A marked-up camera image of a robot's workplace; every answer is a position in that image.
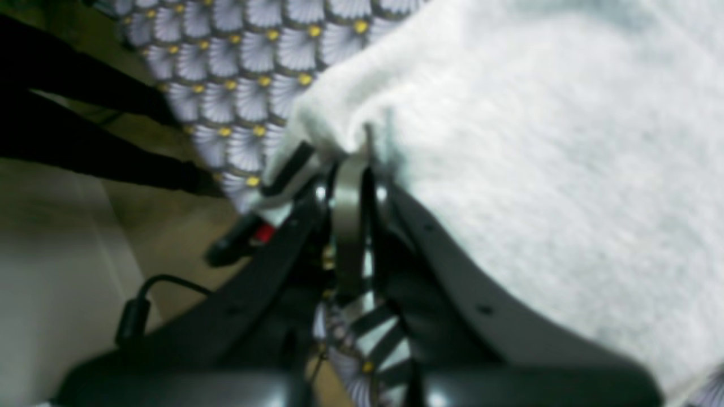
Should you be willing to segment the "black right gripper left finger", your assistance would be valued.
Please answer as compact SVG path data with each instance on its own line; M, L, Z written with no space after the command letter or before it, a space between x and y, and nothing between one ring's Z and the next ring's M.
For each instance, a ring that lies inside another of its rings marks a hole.
M61 406L315 406L305 377L335 171L306 185L271 240L180 317L72 369Z

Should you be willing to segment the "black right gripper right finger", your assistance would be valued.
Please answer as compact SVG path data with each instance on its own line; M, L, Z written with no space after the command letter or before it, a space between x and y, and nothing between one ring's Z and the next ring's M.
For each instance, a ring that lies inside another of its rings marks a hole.
M525 306L424 207L370 185L382 291L411 343L413 406L660 406L649 371Z

